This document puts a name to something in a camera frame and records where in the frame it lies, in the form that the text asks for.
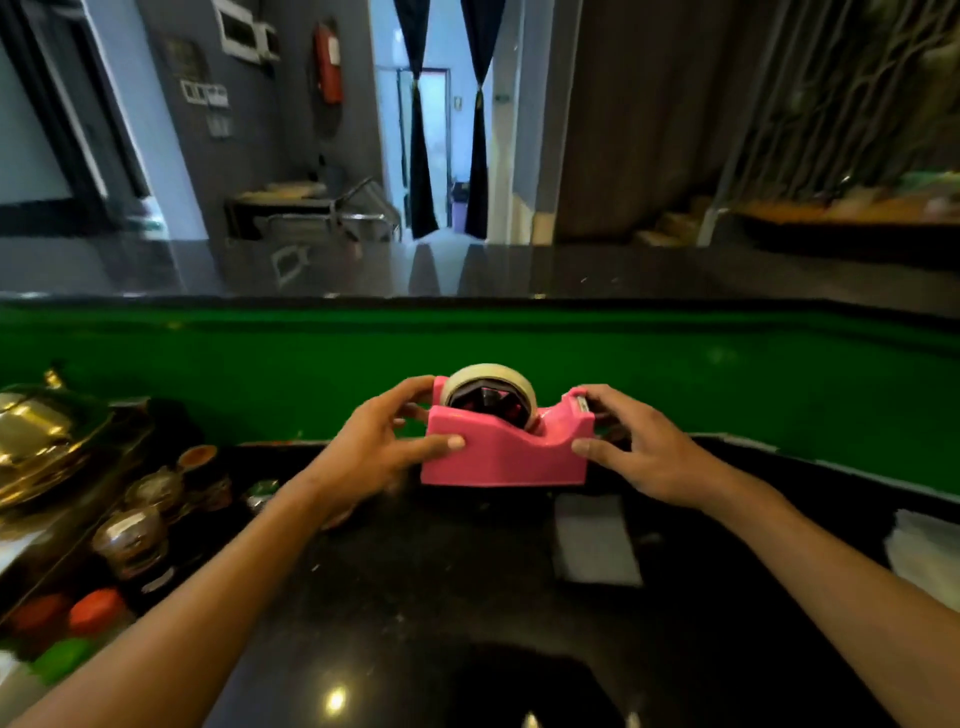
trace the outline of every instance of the brass pot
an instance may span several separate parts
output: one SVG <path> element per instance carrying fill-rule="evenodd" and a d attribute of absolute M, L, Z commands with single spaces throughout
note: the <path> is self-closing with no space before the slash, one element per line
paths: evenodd
<path fill-rule="evenodd" d="M 0 390 L 0 508 L 53 488 L 82 464 L 87 446 L 109 424 L 110 408 L 72 392 L 56 372 L 47 384 Z"/>

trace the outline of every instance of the green wall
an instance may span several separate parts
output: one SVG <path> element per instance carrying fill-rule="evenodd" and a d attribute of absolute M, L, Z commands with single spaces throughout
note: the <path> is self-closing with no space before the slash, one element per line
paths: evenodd
<path fill-rule="evenodd" d="M 214 442 L 325 438 L 400 378 L 495 361 L 541 403 L 584 382 L 729 432 L 960 495 L 960 335 L 827 313 L 0 307 L 0 382 L 182 400 Z"/>

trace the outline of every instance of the fire extinguisher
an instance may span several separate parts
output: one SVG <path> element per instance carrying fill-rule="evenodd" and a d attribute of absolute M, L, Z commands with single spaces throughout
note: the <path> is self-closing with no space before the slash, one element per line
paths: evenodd
<path fill-rule="evenodd" d="M 313 35 L 317 54 L 317 89 L 328 104 L 344 103 L 344 85 L 340 73 L 340 40 L 330 26 L 317 24 Z"/>

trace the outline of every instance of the right hand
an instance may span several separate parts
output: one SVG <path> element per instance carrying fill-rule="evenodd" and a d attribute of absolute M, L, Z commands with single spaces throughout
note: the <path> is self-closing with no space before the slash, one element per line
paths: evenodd
<path fill-rule="evenodd" d="M 649 404 L 607 384 L 587 384 L 587 399 L 630 433 L 629 452 L 604 440 L 573 441 L 573 451 L 623 475 L 641 493 L 673 505 L 706 510 L 743 477 L 701 448 Z"/>

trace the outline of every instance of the black countertop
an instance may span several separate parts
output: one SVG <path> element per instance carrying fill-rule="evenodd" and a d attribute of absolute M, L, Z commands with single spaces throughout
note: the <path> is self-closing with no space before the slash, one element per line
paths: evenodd
<path fill-rule="evenodd" d="M 884 566 L 897 508 L 960 521 L 960 504 L 708 447 Z M 528 711 L 545 728 L 619 728 L 630 712 L 647 728 L 894 725 L 744 545 L 615 475 L 591 470 L 585 490 L 622 496 L 644 586 L 559 580 L 565 490 L 408 487 L 366 503 L 303 554 L 207 727 L 513 728 Z"/>
<path fill-rule="evenodd" d="M 0 238 L 0 300 L 15 303 L 840 303 L 960 320 L 955 272 L 772 253 L 730 238 L 706 249 L 133 238 Z"/>

